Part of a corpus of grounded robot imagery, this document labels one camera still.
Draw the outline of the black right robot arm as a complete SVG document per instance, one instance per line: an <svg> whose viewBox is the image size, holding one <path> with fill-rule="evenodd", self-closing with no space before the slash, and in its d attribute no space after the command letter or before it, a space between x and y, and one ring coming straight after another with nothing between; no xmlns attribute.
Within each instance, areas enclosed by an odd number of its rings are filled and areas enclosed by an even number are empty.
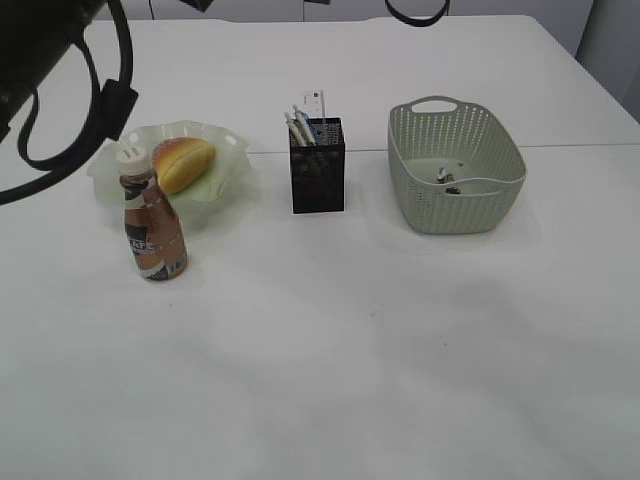
<svg viewBox="0 0 640 480"><path fill-rule="evenodd" d="M120 55L116 79L101 83L84 33L107 6L115 26ZM38 87L69 48L76 48L88 69L89 109L78 136L45 159L32 159L28 142L39 114ZM1 137L28 99L29 114L18 137L22 160L42 175L1 192L3 205L36 195L80 169L105 140L117 140L138 99L132 88L134 53L131 32L120 1L3 1L1 3Z"/></svg>

